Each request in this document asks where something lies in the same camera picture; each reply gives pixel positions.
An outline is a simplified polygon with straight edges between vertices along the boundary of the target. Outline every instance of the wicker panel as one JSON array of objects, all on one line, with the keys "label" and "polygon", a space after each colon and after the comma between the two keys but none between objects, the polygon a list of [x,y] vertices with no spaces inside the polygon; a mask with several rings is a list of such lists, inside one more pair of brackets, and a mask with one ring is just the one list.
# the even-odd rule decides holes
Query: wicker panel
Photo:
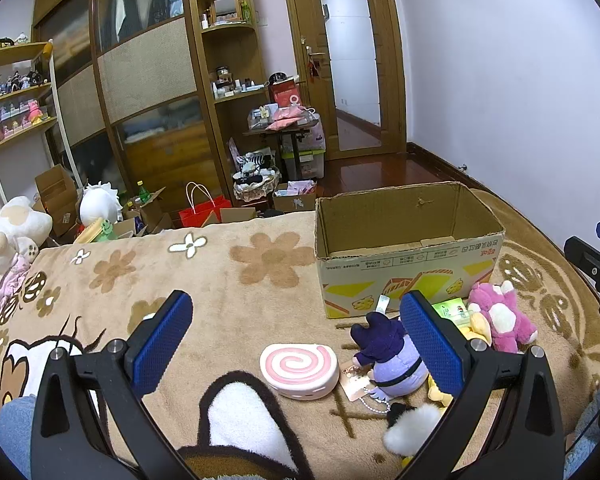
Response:
[{"label": "wicker panel", "polygon": [[58,100],[71,146],[104,128],[93,66],[78,72],[58,88]]},{"label": "wicker panel", "polygon": [[196,90],[184,19],[109,50],[98,66],[112,123]]}]

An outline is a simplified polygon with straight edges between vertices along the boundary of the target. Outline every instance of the yellow plush toy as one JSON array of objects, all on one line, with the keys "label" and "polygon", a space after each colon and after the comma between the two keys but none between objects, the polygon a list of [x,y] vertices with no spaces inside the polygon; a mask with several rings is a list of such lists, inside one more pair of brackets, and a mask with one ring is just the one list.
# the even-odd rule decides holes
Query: yellow plush toy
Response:
[{"label": "yellow plush toy", "polygon": [[[487,319],[480,312],[474,312],[471,314],[470,322],[471,327],[463,326],[458,330],[460,330],[467,339],[482,339],[487,345],[491,346],[491,327],[489,326]],[[429,399],[435,402],[441,402],[443,407],[440,408],[440,411],[444,413],[446,407],[451,404],[451,401],[454,400],[454,398],[449,394],[441,392],[431,375],[427,378],[427,384],[429,385],[429,393],[427,394]]]}]

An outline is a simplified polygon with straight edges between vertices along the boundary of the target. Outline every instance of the metal screw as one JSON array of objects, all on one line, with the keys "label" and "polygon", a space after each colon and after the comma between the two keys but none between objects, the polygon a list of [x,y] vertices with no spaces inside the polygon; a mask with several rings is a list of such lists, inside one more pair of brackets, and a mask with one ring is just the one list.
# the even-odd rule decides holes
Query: metal screw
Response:
[{"label": "metal screw", "polygon": [[125,342],[122,339],[114,339],[107,343],[107,352],[117,354],[125,347]]},{"label": "metal screw", "polygon": [[51,354],[49,354],[49,357],[51,357],[53,359],[53,361],[58,361],[59,358],[64,356],[64,348],[62,348],[61,346],[54,348],[51,351]]},{"label": "metal screw", "polygon": [[537,358],[544,357],[544,350],[542,349],[541,346],[538,346],[538,345],[533,345],[531,347],[531,353],[533,354],[534,357],[537,357]]},{"label": "metal screw", "polygon": [[473,348],[476,352],[484,352],[487,349],[487,343],[476,337],[471,339],[471,348]]}]

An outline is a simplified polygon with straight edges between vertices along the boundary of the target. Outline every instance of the white flower pattern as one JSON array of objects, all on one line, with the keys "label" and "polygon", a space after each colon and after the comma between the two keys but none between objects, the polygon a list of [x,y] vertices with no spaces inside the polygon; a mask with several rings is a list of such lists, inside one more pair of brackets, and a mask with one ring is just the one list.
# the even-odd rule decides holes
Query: white flower pattern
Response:
[{"label": "white flower pattern", "polygon": [[202,247],[206,244],[206,238],[201,236],[200,238],[193,239],[192,233],[187,233],[184,237],[183,244],[173,244],[169,246],[170,253],[183,253],[186,251],[187,259],[193,258],[193,255],[196,254],[196,248]]},{"label": "white flower pattern", "polygon": [[84,252],[84,249],[80,249],[78,254],[76,254],[73,258],[71,258],[71,263],[75,265],[80,265],[85,259],[89,257],[91,251]]}]

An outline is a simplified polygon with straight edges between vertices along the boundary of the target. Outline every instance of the small table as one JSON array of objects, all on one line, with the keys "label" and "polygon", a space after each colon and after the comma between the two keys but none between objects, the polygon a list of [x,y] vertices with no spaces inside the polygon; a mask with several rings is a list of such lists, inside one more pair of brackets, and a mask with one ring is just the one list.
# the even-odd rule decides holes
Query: small table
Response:
[{"label": "small table", "polygon": [[[282,137],[285,135],[291,136],[291,146],[294,149],[294,163],[296,165],[296,178],[302,179],[302,170],[300,168],[300,152],[298,151],[298,135],[308,134],[311,131],[311,128],[318,124],[318,119],[309,121],[305,124],[292,124],[282,130],[267,130],[266,128],[256,128],[254,130],[249,130],[248,132],[244,132],[243,135],[251,136],[251,135],[260,135],[266,137],[268,135],[275,135],[276,140],[278,142],[278,151],[280,152],[280,161],[282,162]],[[286,179],[288,180],[289,175],[284,169],[286,173]]]}]

